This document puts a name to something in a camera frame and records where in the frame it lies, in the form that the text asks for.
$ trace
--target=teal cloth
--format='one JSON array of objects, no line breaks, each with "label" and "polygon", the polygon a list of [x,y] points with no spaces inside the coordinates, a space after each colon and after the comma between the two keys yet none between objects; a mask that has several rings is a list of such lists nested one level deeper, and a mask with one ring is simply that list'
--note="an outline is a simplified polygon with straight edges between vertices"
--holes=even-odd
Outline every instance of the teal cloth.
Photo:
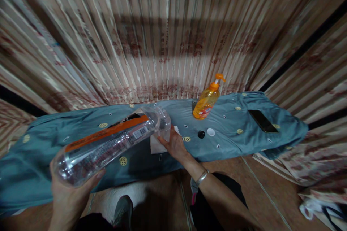
[{"label": "teal cloth", "polygon": [[[178,126],[187,150],[201,162],[223,160],[286,145],[298,144],[308,131],[308,126],[288,111],[272,103],[263,92],[233,93],[221,96],[205,120],[196,120],[192,109],[196,99],[157,102],[165,108]],[[52,201],[49,163],[66,144],[100,130],[101,123],[111,125],[141,106],[154,104],[113,105],[90,108],[39,117],[27,132],[0,160],[0,211],[27,208]],[[280,126],[279,133],[263,132],[248,109],[260,110],[273,124]],[[208,128],[216,135],[198,137],[198,131]],[[30,140],[23,142],[25,135]],[[127,150],[122,156],[128,163],[121,166],[115,159],[106,168],[106,175],[94,191],[136,180],[165,174],[182,166],[168,153],[151,155],[149,138]]]}]

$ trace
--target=gray sneaker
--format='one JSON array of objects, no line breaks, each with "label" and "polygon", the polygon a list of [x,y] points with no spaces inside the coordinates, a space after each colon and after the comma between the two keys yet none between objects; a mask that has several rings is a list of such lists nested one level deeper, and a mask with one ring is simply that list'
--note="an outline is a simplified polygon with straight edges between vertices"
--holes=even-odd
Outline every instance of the gray sneaker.
[{"label": "gray sneaker", "polygon": [[128,195],[120,197],[117,202],[115,217],[111,222],[113,227],[122,227],[131,231],[131,215],[133,213],[133,203]]},{"label": "gray sneaker", "polygon": [[196,182],[193,180],[193,178],[190,178],[190,189],[192,190],[192,194],[198,193],[198,185]]}]

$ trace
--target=plastic water bottle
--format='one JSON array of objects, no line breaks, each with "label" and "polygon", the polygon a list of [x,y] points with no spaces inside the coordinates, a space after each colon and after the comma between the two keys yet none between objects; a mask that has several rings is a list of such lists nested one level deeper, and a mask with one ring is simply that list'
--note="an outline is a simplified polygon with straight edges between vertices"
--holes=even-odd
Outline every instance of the plastic water bottle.
[{"label": "plastic water bottle", "polygon": [[170,139],[171,119],[160,106],[143,106],[109,128],[64,146],[53,171],[64,184],[79,187],[111,161],[156,133]]}]

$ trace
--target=wooden floor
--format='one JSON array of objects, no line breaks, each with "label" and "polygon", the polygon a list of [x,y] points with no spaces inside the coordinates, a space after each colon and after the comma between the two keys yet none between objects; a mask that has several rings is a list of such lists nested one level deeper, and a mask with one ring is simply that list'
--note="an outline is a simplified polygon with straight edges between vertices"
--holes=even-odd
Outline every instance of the wooden floor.
[{"label": "wooden floor", "polygon": [[[251,156],[203,165],[210,172],[225,172],[241,185],[250,212],[265,230],[329,230],[317,218],[308,221],[300,213],[299,186]],[[111,221],[118,199],[125,194],[130,196],[134,205],[133,230],[195,230],[189,218],[192,192],[187,171],[179,170],[90,195],[82,216],[97,212]],[[41,205],[4,219],[2,225],[11,231],[47,230],[51,215],[52,204]]]}]

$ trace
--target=black phone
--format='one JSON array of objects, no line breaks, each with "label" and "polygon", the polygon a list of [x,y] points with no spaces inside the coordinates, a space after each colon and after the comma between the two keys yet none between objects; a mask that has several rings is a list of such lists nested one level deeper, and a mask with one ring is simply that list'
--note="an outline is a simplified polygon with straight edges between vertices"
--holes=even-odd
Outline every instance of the black phone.
[{"label": "black phone", "polygon": [[272,123],[263,115],[259,110],[248,110],[250,115],[254,118],[257,124],[264,132],[274,132],[278,133],[277,129],[272,125]]}]

